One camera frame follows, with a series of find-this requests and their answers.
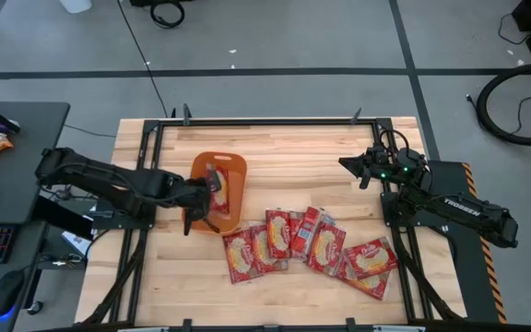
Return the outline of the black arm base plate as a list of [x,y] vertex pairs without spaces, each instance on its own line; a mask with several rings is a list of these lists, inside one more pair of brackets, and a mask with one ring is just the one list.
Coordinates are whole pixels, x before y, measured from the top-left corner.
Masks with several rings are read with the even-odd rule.
[[113,207],[100,199],[94,210],[88,213],[92,218],[92,228],[98,230],[149,230],[155,225],[156,207],[144,204],[136,217]]

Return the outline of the black aluminium table frame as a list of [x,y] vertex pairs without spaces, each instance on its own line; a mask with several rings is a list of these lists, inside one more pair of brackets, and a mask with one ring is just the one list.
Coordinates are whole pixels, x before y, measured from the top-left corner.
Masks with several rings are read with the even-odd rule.
[[[270,208],[328,211],[346,233],[348,246],[390,236],[380,195],[386,185],[365,190],[338,162],[370,146],[383,125],[398,131],[393,142],[424,151],[413,117],[200,118],[188,126],[169,122],[161,135],[145,134],[144,121],[123,119],[112,154],[116,165],[139,161],[189,175],[202,152],[228,152],[247,164],[241,224],[260,223]],[[287,326],[404,323],[436,317],[415,280],[400,270],[389,277],[382,301],[293,260],[287,270],[232,284],[222,239],[211,232],[183,235],[182,213],[161,209],[147,234],[133,313],[140,326]]]

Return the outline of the black hazard-striped base plate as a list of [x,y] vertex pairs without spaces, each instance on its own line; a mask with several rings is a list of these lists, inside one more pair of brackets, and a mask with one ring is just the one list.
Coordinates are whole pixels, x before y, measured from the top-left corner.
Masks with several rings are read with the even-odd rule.
[[[465,196],[478,194],[472,170],[467,163],[432,160],[430,166],[434,172],[434,193],[462,193]],[[475,231],[453,221],[438,219],[438,224],[450,236],[450,244],[454,249],[454,267],[467,319],[505,324],[507,318],[490,243]]]

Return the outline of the red popcorn bag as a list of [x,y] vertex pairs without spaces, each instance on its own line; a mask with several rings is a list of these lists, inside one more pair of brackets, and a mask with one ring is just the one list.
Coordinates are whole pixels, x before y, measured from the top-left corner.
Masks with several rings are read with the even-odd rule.
[[367,277],[366,279],[351,279],[346,268],[336,273],[337,279],[379,301],[384,299],[388,288],[389,277],[390,271]]
[[222,237],[232,284],[261,276],[254,257],[251,232],[246,229]]
[[260,274],[266,274],[287,270],[289,268],[287,259],[275,258],[269,253],[266,225],[253,226],[250,231],[258,272]]
[[230,213],[230,200],[229,200],[229,171],[223,167],[215,164],[208,163],[206,167],[215,167],[219,172],[219,178],[222,184],[222,189],[216,193],[211,193],[210,210],[221,213]]
[[356,279],[366,279],[397,266],[396,254],[386,237],[349,247],[345,258]]
[[299,211],[290,211],[289,212],[289,220],[290,220],[290,229],[289,229],[289,235],[290,235],[290,253],[292,258],[299,258],[300,255],[292,248],[294,244],[295,237],[300,229],[302,220],[303,220],[304,213]]
[[290,258],[289,213],[282,210],[265,212],[267,247],[272,258]]
[[328,223],[321,224],[307,256],[307,267],[333,277],[336,274],[346,235],[346,231],[342,228]]
[[322,223],[335,225],[336,221],[325,210],[318,207],[307,207],[303,213],[303,220],[292,248],[300,255],[297,259],[305,261],[317,228]]

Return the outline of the black computer mouse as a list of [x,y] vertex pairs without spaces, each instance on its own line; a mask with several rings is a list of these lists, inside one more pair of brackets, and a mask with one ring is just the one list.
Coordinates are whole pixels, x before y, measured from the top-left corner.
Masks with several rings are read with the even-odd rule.
[[5,273],[0,279],[0,317],[8,314],[14,307],[24,285],[25,274],[22,270]]

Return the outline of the white printed box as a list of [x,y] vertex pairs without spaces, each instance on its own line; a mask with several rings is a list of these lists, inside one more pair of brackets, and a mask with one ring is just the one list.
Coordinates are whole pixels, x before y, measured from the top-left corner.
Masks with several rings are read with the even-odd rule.
[[89,257],[89,248],[91,245],[91,240],[81,238],[69,231],[63,231],[61,237],[65,242],[71,245],[81,255],[86,258]]

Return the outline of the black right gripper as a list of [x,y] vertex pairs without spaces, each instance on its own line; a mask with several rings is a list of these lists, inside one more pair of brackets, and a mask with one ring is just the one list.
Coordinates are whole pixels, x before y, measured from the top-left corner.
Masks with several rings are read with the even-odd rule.
[[373,163],[369,148],[363,157],[343,157],[338,162],[356,178],[361,178],[362,190],[368,188],[371,178],[392,184],[422,184],[428,172],[423,155],[410,148],[386,148],[386,151],[389,158],[387,164]]

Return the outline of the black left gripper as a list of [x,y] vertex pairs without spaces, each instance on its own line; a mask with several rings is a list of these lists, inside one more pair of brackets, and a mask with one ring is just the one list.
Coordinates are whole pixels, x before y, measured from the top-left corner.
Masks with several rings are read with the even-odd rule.
[[219,172],[215,167],[206,168],[204,177],[185,180],[175,192],[175,204],[183,208],[183,235],[188,236],[192,222],[207,216],[211,193],[222,189]]

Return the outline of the orange plastic basket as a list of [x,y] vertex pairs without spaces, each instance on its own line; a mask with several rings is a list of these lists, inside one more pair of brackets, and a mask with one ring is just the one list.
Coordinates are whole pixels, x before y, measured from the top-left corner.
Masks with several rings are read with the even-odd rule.
[[202,152],[194,160],[191,170],[192,178],[206,179],[207,164],[215,164],[229,171],[230,213],[221,214],[210,210],[206,217],[192,222],[191,231],[212,232],[218,235],[233,233],[240,225],[242,198],[247,173],[244,158],[237,154],[225,152]]

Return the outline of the black desk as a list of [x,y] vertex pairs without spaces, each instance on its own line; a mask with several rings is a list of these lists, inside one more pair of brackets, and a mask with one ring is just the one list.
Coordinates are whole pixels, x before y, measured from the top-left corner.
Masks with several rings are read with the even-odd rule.
[[[11,253],[0,264],[0,279],[11,270],[34,270],[47,230],[45,222],[32,217],[40,193],[35,170],[41,152],[56,146],[68,111],[65,102],[0,101],[0,113],[20,124],[20,132],[11,136],[14,147],[0,152],[0,224],[18,226]],[[0,332],[13,330],[26,292],[22,288],[12,311],[0,317]]]

